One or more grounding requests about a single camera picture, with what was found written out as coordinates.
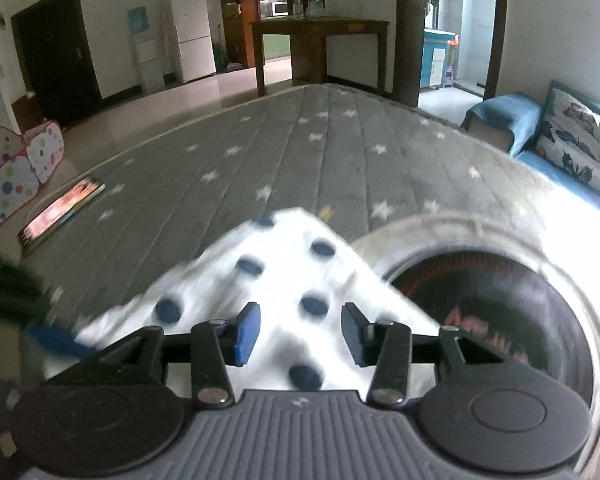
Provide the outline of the white polka dot garment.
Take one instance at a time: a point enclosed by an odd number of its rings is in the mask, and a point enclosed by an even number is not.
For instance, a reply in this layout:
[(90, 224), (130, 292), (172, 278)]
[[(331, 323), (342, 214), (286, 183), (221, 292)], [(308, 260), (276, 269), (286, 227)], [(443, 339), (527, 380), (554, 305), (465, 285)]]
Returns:
[(76, 339), (104, 348), (149, 325), (187, 334), (200, 322), (234, 318), (250, 302), (260, 307), (260, 333), (248, 363), (228, 371), (236, 393), (313, 385), (366, 392), (373, 371), (355, 364), (341, 333), (347, 302), (371, 321), (400, 322), (422, 335), (439, 330), (326, 224), (294, 208), (231, 230)]

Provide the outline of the grey star quilted mat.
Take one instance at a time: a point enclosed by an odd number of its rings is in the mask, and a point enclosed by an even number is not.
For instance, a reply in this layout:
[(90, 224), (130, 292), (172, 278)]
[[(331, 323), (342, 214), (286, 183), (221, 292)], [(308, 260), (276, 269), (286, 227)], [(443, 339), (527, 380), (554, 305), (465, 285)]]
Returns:
[(591, 403), (600, 479), (600, 202), (404, 105), (334, 84), (200, 118), (92, 169), (105, 191), (30, 252), (82, 324), (280, 210), (350, 243), (411, 318), (457, 322)]

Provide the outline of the book on mat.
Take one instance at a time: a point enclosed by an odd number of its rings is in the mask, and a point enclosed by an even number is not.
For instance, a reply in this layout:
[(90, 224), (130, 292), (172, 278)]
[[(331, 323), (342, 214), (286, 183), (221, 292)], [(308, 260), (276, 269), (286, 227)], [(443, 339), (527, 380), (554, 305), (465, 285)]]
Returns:
[(71, 216), (102, 194), (105, 188), (104, 182), (86, 177), (58, 196), (18, 233), (23, 255), (45, 242)]

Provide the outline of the blue sofa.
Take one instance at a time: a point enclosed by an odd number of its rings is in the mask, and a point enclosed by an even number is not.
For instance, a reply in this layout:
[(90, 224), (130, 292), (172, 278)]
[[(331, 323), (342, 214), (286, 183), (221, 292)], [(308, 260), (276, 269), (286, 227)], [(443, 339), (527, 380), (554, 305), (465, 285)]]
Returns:
[(600, 103), (558, 80), (543, 103), (522, 92), (471, 107), (462, 128), (600, 211)]

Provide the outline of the polka dot play tent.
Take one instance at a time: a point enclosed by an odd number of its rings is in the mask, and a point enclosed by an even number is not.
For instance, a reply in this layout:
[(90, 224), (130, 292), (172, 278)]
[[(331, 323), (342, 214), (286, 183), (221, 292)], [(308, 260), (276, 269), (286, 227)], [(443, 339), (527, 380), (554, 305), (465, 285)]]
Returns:
[(64, 155), (54, 120), (23, 134), (0, 126), (0, 225), (38, 195)]

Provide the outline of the water dispenser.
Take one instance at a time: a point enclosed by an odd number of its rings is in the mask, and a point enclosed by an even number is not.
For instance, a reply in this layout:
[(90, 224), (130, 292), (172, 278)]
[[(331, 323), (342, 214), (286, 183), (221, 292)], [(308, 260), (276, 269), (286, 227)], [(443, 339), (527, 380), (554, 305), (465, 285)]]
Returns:
[(144, 6), (129, 10), (128, 25), (140, 86), (145, 94), (158, 93), (166, 84), (163, 79), (157, 41), (149, 26)]

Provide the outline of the butterfly pillow left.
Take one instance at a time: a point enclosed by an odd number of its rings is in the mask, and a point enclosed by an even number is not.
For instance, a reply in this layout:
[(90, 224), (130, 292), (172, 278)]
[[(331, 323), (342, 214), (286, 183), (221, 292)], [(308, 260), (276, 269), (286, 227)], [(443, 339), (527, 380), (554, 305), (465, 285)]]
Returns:
[(534, 150), (600, 194), (600, 104), (553, 84)]

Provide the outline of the blue white cabinet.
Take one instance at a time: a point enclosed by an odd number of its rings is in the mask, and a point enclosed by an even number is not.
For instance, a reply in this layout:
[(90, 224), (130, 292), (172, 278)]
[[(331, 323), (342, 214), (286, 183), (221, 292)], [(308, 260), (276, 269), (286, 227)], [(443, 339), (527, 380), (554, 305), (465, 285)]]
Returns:
[(454, 32), (424, 29), (420, 90), (452, 86), (454, 55), (459, 43), (460, 36)]

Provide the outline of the dark wooden table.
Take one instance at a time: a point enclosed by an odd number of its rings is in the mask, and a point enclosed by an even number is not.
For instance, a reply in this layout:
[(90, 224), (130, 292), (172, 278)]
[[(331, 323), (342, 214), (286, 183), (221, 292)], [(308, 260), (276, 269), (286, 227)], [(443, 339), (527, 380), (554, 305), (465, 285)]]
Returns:
[(375, 35), (377, 40), (377, 84), (376, 93), (386, 91), (386, 58), (388, 42), (387, 21), (365, 18), (271, 18), (250, 24), (254, 69), (258, 96), (264, 96), (264, 52), (263, 37), (284, 35), (290, 38), (292, 79), (300, 84), (322, 84), (327, 79), (326, 39), (331, 36)]

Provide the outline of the white refrigerator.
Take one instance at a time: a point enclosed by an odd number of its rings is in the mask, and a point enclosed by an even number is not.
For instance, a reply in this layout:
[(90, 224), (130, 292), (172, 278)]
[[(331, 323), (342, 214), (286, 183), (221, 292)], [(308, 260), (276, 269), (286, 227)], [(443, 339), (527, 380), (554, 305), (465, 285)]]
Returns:
[(207, 0), (169, 0), (174, 70), (183, 84), (215, 73)]

